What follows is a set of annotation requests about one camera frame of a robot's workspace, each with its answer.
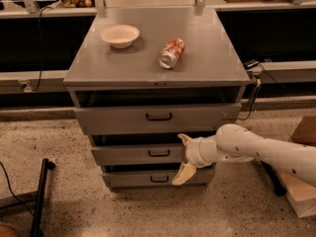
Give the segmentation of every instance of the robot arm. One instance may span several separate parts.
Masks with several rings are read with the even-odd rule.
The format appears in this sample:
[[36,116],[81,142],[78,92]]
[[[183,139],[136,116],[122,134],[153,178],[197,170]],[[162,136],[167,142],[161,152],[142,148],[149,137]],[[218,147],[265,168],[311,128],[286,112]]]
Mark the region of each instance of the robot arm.
[[238,124],[223,125],[214,136],[190,138],[179,134],[187,147],[183,163],[173,180],[179,186],[197,168],[213,162],[245,162],[259,159],[316,187],[316,147],[261,137]]

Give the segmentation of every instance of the black metal stand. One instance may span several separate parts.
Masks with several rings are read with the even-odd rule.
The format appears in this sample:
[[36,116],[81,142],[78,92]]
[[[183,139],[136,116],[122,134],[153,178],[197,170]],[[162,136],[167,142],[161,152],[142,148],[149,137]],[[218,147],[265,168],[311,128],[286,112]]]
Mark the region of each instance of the black metal stand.
[[52,170],[54,167],[55,164],[53,162],[49,162],[48,159],[42,159],[39,176],[39,188],[36,192],[18,195],[17,197],[20,201],[16,200],[14,197],[7,197],[0,200],[0,209],[20,205],[22,203],[27,203],[31,201],[36,202],[35,213],[32,222],[31,237],[40,237],[42,235],[40,231],[40,221],[47,172],[48,170]]
[[284,196],[286,194],[286,189],[280,183],[274,169],[268,163],[262,162],[262,165],[264,166],[265,170],[267,171],[271,181],[274,183],[276,195],[278,197]]

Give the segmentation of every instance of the black handle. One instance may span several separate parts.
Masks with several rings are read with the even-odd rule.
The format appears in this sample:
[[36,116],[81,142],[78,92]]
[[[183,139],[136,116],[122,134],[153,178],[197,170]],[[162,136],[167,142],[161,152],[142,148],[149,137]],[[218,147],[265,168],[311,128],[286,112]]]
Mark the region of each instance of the black handle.
[[153,152],[151,152],[150,150],[148,150],[148,155],[150,157],[165,157],[165,156],[169,156],[170,155],[170,150],[168,149],[166,151],[166,153],[163,153],[163,154],[154,154]]
[[172,118],[172,113],[169,113],[169,116],[166,118],[161,118],[161,117],[151,117],[149,114],[146,114],[146,119],[148,121],[168,121]]
[[150,176],[150,181],[152,183],[168,183],[169,182],[169,176],[166,176],[165,179],[154,179],[152,176]]

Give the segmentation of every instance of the bowl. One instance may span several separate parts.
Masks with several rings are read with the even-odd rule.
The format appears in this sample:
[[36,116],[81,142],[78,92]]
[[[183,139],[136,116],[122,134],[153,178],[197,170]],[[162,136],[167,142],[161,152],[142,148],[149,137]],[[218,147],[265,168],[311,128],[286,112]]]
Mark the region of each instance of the bowl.
[[139,36],[139,30],[129,25],[115,25],[101,31],[101,39],[114,48],[127,48]]

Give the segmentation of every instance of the concrete floor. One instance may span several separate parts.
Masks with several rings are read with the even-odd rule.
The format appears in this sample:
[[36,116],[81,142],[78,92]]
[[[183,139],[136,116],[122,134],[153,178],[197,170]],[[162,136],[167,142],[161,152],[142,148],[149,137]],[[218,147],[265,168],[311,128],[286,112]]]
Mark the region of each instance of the concrete floor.
[[[315,104],[301,108],[262,109],[238,122],[288,140],[302,117],[316,115]],[[56,164],[42,214],[45,237],[316,236],[316,216],[298,218],[256,161],[217,164],[207,188],[111,193],[71,110],[0,111],[0,144],[17,195],[38,188],[43,157]],[[10,196],[1,170],[0,198]],[[22,206],[0,210],[0,222],[30,235],[32,216]]]

